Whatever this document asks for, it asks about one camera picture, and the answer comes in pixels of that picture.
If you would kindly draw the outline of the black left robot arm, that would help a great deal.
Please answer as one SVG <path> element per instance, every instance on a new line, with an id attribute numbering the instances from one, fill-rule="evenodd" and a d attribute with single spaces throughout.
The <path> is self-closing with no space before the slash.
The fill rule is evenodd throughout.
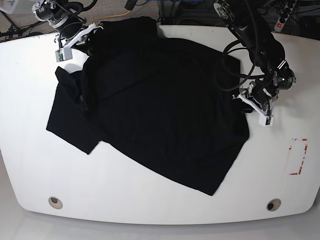
<path id="1" fill-rule="evenodd" d="M 265 19 L 258 12 L 263 0 L 217 0 L 213 7 L 236 40 L 222 52 L 222 66 L 232 76 L 240 78 L 236 86 L 225 88 L 219 81 L 217 87 L 224 92 L 238 90 L 236 99 L 242 100 L 259 114 L 259 124 L 271 126 L 273 101 L 282 90 L 296 83 L 296 76 L 285 59 L 283 45 L 277 41 Z M 248 51 L 252 67 L 247 74 L 235 73 L 226 64 L 230 53 L 241 45 Z"/>

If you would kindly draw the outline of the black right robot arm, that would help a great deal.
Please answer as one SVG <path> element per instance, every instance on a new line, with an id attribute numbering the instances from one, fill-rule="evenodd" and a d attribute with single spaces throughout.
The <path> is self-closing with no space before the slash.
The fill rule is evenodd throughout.
<path id="1" fill-rule="evenodd" d="M 31 10 L 37 20 L 48 22 L 58 32 L 57 42 L 61 48 L 62 40 L 70 41 L 87 28 L 87 20 L 79 14 L 89 11 L 96 3 L 94 0 L 88 6 L 84 6 L 78 1 L 36 0 Z"/>

